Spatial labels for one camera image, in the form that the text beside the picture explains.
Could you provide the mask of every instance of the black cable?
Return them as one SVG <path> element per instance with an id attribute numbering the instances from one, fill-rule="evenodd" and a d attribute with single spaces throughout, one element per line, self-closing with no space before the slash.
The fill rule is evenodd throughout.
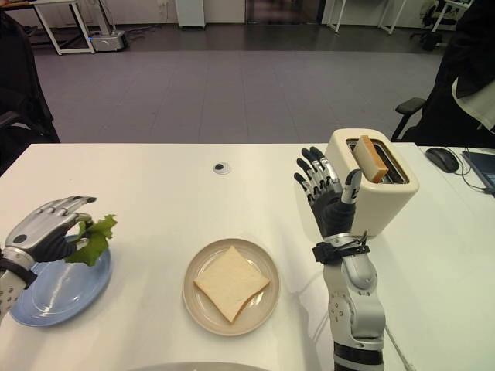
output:
<path id="1" fill-rule="evenodd" d="M 473 185 L 471 183 L 469 183 L 467 180 L 466 180 L 466 175 L 469 174 L 469 172 L 471 171 L 472 169 L 472 166 L 469 165 L 469 170 L 467 172 L 464 172 L 464 162 L 463 160 L 461 160 L 461 158 L 452 150 L 450 149 L 449 147 L 445 147 L 445 149 L 447 151 L 449 151 L 450 153 L 452 153 L 456 158 L 457 158 L 457 161 L 459 162 L 459 164 L 461 165 L 461 173 L 457 173 L 457 172 L 454 172 L 454 174 L 456 175 L 460 175 L 461 178 L 463 178 L 463 181 L 469 186 L 471 187 L 472 189 L 474 189 L 475 191 L 477 192 L 481 192 L 481 193 L 486 193 L 486 194 L 489 194 L 489 195 L 493 195 L 495 193 L 495 190 L 491 189 L 491 188 L 487 188 L 487 187 L 479 187 L 477 185 Z M 464 147 L 464 149 L 466 149 L 467 153 L 469 155 L 471 155 L 471 152 L 469 151 L 469 148 L 467 147 Z"/>

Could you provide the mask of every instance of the gray carpet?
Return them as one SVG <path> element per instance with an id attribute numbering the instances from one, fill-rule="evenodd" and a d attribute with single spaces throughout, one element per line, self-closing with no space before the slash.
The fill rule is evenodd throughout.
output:
<path id="1" fill-rule="evenodd" d="M 337 128 L 390 135 L 441 56 L 169 51 L 38 55 L 62 142 L 292 143 Z"/>

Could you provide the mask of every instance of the white toaster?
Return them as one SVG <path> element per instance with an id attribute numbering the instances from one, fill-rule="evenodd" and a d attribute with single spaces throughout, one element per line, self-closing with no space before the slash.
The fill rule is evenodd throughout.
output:
<path id="1" fill-rule="evenodd" d="M 363 176 L 351 233 L 357 236 L 366 230 L 369 236 L 376 236 L 418 191 L 419 183 L 387 137 L 371 129 L 339 129 L 333 132 L 325 156 L 341 182 L 349 172 L 359 168 L 352 148 L 361 135 L 367 135 L 371 139 L 388 167 L 388 173 L 380 183 L 372 183 Z"/>

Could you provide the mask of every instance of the black mouse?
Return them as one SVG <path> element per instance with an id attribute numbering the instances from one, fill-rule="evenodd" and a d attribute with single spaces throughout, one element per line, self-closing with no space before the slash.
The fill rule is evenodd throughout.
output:
<path id="1" fill-rule="evenodd" d="M 456 172 L 459 169 L 457 158 L 445 148 L 430 148 L 425 155 L 444 172 Z"/>

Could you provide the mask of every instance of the desk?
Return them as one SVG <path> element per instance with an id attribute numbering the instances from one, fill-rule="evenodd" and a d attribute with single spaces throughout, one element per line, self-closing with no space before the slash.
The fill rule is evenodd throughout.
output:
<path id="1" fill-rule="evenodd" d="M 397 25 L 402 10 L 404 9 L 405 4 L 407 2 L 407 0 L 402 0 L 401 7 L 399 8 L 397 15 L 395 16 L 392 25 L 390 27 L 387 27 L 384 25 L 384 19 L 385 16 L 387 15 L 387 11 L 390 8 L 390 4 L 392 1 L 394 0 L 387 0 L 387 4 L 385 5 L 384 11 L 381 13 L 380 21 L 378 22 L 377 25 L 379 29 L 383 29 L 384 31 L 388 32 L 389 35 L 391 35 L 394 32 L 395 26 Z M 335 31 L 335 33 L 338 33 L 340 28 L 340 22 L 342 21 L 343 10 L 346 7 L 347 0 L 342 0 L 342 6 L 340 7 L 339 17 L 337 18 L 337 22 L 333 23 L 332 15 L 333 15 L 333 10 L 335 9 L 336 2 L 337 0 L 332 0 L 332 6 L 330 7 L 328 23 L 326 25 L 332 28 Z"/>
<path id="2" fill-rule="evenodd" d="M 418 371 L 492 369 L 495 202 L 456 184 L 414 145 L 396 145 L 421 188 L 370 241 L 388 325 Z M 114 270 L 106 291 L 69 322 L 28 328 L 5 317 L 3 369 L 121 371 L 199 360 L 333 369 L 327 291 L 310 250 L 320 237 L 292 179 L 303 146 L 32 145 L 0 178 L 0 236 L 47 200 L 96 196 L 84 211 L 115 213 L 119 222 Z M 231 173 L 213 173 L 218 162 Z M 270 319 L 236 338 L 203 330 L 181 298 L 195 253 L 226 237 L 266 249 L 282 282 Z M 386 370 L 403 370 L 387 337 L 384 359 Z"/>
<path id="3" fill-rule="evenodd" d="M 48 22 L 46 21 L 45 17 L 41 12 L 41 8 L 46 5 L 60 5 L 60 4 L 69 5 L 70 11 L 72 12 L 74 20 L 76 21 L 76 25 L 79 28 L 81 35 L 83 36 L 84 41 L 87 44 L 87 48 L 64 49 L 63 47 L 65 45 L 72 43 L 74 39 L 68 40 L 67 42 L 62 43 L 61 45 L 59 45 L 59 43 L 56 41 L 55 36 L 53 35 L 52 30 L 50 29 L 50 25 L 48 24 Z M 48 35 L 50 41 L 53 44 L 53 47 L 55 48 L 59 56 L 61 56 L 62 54 L 74 54 L 74 53 L 94 54 L 93 44 L 91 44 L 86 24 L 84 23 L 84 20 L 80 15 L 79 8 L 77 6 L 77 0 L 36 0 L 35 2 L 16 2 L 12 4 L 3 5 L 2 7 L 0 7 L 0 9 L 4 11 L 30 9 L 30 8 L 33 8 L 35 10 L 40 23 L 43 25 L 46 34 Z"/>

